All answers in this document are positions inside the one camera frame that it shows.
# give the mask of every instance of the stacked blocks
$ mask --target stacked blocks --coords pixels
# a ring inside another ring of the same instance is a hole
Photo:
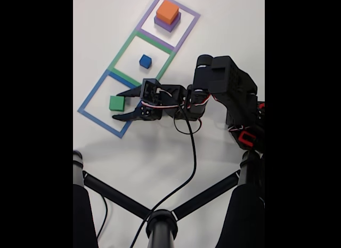
[[[140,65],[148,69],[151,65],[151,58],[144,54],[140,59]]]
[[[164,0],[156,11],[154,23],[172,32],[176,24],[180,21],[180,17],[181,12],[179,12],[179,7],[170,1]]]
[[[124,111],[124,97],[110,96],[109,109],[111,111]]]

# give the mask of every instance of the purple block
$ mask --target purple block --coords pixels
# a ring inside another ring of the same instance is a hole
[[[172,24],[167,24],[166,22],[164,22],[163,20],[160,20],[159,18],[157,18],[156,16],[154,17],[154,23],[159,25],[160,27],[166,29],[169,32],[172,32],[172,30],[174,29],[174,27],[176,26],[176,24],[179,22],[181,17],[181,12],[179,12],[176,16],[176,18],[173,20]]]

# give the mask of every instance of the orange cube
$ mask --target orange cube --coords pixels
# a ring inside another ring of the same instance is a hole
[[[167,24],[172,24],[173,20],[179,13],[179,6],[164,0],[159,9],[156,11],[156,17]]]

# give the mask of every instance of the black cable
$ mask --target black cable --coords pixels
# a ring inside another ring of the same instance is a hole
[[[100,228],[100,231],[99,231],[98,234],[97,234],[97,239],[98,239],[98,237],[100,236],[100,234],[101,234],[101,232],[102,232],[102,229],[103,229],[103,227],[104,227],[105,221],[107,220],[107,216],[108,216],[108,205],[107,205],[107,201],[105,201],[104,196],[102,196],[102,199],[103,199],[104,204],[105,204],[105,216],[104,216],[104,220],[103,220],[102,227]]]
[[[143,219],[143,222],[141,223],[136,235],[135,235],[135,238],[130,246],[130,248],[133,248],[136,240],[137,240],[137,237],[139,236],[139,233],[141,232],[141,229],[144,225],[144,223],[147,221],[148,217],[152,214],[152,212],[157,208],[159,207],[160,204],[162,204],[166,199],[168,199],[169,197],[171,197],[173,194],[175,194],[176,192],[178,192],[180,189],[182,189],[184,186],[186,186],[194,177],[195,173],[196,173],[196,170],[197,170],[197,153],[196,153],[196,145],[194,144],[194,137],[193,137],[193,132],[192,132],[192,128],[191,128],[191,125],[190,125],[190,121],[188,120],[187,118],[187,115],[185,113],[185,111],[183,110],[183,108],[180,106],[180,104],[175,101],[175,103],[178,104],[180,110],[182,111],[183,115],[185,116],[185,120],[186,120],[186,123],[187,123],[187,126],[188,126],[188,130],[190,131],[189,135],[191,136],[191,141],[192,141],[192,147],[193,147],[193,157],[194,157],[194,167],[193,167],[193,172],[191,174],[191,176],[187,179],[187,181],[185,181],[182,185],[180,185],[179,187],[177,187],[176,189],[174,189],[171,193],[169,193],[167,196],[165,196],[159,203],[157,203],[151,210],[150,212],[148,213],[148,215]]]
[[[198,128],[195,132],[193,132],[193,134],[199,132],[199,130],[200,130],[201,126],[202,126],[202,121],[201,121],[200,118],[198,118],[198,121],[199,121],[199,123],[200,123],[199,128]],[[176,130],[177,130],[178,132],[180,132],[180,133],[182,133],[182,134],[190,135],[190,133],[182,132],[182,131],[180,131],[180,130],[177,128],[177,126],[176,126],[176,124],[175,124],[175,114],[174,114],[174,117],[173,117],[173,123],[174,123],[174,126],[175,126],[175,128],[176,128]]]

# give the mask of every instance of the red servo bracket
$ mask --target red servo bracket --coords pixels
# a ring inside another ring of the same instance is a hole
[[[251,134],[251,133],[248,133],[247,131],[242,131],[241,133],[240,133],[240,135],[239,135],[239,138],[238,138],[238,140],[240,141],[240,142],[242,142],[242,143],[244,143],[245,145],[248,145],[249,147],[253,147],[254,146],[254,144],[251,142],[251,141],[248,141],[248,140],[246,140],[246,139],[244,139],[244,135],[247,135],[247,136],[250,136],[251,138],[253,138],[254,140],[256,140],[256,136],[254,136],[253,134]]]

